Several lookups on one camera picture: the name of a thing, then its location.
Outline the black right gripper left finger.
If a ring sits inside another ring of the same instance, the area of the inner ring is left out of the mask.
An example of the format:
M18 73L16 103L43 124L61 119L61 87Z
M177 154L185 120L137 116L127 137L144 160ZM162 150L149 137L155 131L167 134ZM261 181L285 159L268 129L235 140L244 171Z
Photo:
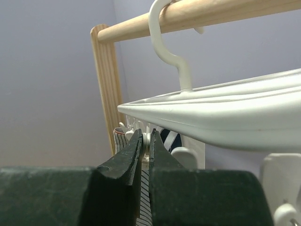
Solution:
M98 167L2 167L3 226L133 226L139 215L143 138Z

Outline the wooden drying rack stand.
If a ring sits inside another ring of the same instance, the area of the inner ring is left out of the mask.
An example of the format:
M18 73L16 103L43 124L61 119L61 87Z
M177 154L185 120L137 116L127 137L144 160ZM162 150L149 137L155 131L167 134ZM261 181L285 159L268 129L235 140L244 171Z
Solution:
M159 26L161 35L190 28L200 31L203 26L299 10L300 7L298 0L181 0L161 10ZM108 27L99 31L96 39L110 43L151 37L148 16L149 12Z

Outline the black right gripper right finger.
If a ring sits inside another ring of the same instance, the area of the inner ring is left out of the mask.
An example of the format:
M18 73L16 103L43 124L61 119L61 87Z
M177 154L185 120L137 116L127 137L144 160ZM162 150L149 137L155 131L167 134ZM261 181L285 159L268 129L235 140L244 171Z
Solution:
M151 133L149 193L155 226L271 226L263 188L248 171L187 169Z

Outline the white plastic clip hanger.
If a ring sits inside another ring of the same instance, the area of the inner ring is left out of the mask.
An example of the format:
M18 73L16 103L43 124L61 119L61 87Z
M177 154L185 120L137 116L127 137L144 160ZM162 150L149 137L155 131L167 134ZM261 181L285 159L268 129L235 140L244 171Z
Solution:
M301 223L301 71L192 88L187 62L164 45L159 26L168 0L153 2L150 38L158 57L175 66L180 91L118 106L118 111L211 145L271 151L261 180L277 226Z

